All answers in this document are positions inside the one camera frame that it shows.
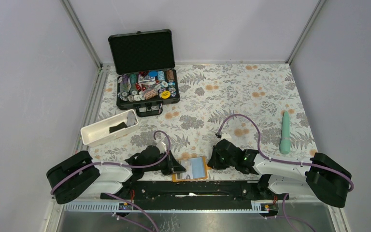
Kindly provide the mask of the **orange leather card holder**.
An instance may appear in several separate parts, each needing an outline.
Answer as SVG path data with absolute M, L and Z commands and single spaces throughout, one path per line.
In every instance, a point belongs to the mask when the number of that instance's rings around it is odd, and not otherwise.
M 207 162 L 204 156 L 180 159 L 185 171 L 172 175 L 172 182 L 208 180 Z

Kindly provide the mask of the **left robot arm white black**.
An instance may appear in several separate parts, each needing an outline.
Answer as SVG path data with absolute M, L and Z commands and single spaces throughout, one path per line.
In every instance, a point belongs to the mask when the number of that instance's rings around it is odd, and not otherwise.
M 66 204 L 80 196 L 96 197 L 102 193 L 126 198 L 131 188 L 126 181 L 137 181 L 151 171 L 171 175 L 184 173 L 186 168 L 172 152 L 161 152 L 157 146 L 149 145 L 123 163 L 94 162 L 88 151 L 81 151 L 49 169 L 46 177 L 56 202 Z

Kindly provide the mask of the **light blue card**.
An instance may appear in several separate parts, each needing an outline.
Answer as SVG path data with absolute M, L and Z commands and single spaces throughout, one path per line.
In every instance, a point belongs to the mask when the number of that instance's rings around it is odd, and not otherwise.
M 193 179 L 207 178 L 205 157 L 195 157 L 190 159 L 191 172 Z

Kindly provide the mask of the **white rectangular plastic tray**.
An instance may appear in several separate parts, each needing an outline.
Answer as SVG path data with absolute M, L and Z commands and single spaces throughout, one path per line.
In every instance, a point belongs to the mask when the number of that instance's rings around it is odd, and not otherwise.
M 139 120 L 131 109 L 81 128 L 84 145 L 96 147 L 137 131 Z

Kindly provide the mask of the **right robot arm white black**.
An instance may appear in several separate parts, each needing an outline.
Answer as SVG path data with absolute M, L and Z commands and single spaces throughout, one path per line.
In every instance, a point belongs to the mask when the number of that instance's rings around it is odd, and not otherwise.
M 208 166 L 214 170 L 233 167 L 242 174 L 258 175 L 256 188 L 247 192 L 255 200 L 305 195 L 343 208 L 352 186 L 351 174 L 323 153 L 309 159 L 277 159 L 262 155 L 259 150 L 241 149 L 226 139 L 213 146 Z

